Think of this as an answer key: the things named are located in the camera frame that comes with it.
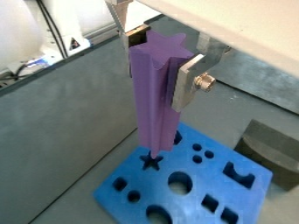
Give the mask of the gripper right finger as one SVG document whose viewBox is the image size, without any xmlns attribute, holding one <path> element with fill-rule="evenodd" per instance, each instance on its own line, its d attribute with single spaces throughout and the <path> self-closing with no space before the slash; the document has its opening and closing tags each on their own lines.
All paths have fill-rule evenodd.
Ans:
<svg viewBox="0 0 299 224">
<path fill-rule="evenodd" d="M 226 45 L 205 33 L 200 33 L 194 54 L 180 66 L 172 94 L 172 109 L 180 112 L 190 102 L 197 90 L 208 92 L 216 79 L 208 70 L 220 62 Z"/>
</svg>

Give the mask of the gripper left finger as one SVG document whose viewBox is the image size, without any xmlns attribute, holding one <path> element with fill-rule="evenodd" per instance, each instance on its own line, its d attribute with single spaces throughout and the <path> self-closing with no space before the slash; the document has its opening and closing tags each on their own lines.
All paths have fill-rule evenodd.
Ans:
<svg viewBox="0 0 299 224">
<path fill-rule="evenodd" d="M 129 48 L 146 41 L 145 32 L 150 27 L 138 15 L 136 0 L 105 0 L 105 4 L 116 23 L 117 35 L 125 51 L 126 71 L 130 71 Z"/>
</svg>

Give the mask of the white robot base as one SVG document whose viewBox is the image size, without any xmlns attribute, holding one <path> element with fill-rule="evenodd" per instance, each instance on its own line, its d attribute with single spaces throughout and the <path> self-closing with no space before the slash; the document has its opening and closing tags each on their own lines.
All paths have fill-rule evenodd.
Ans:
<svg viewBox="0 0 299 224">
<path fill-rule="evenodd" d="M 0 0 L 0 86 L 89 47 L 112 28 L 105 0 Z"/>
</svg>

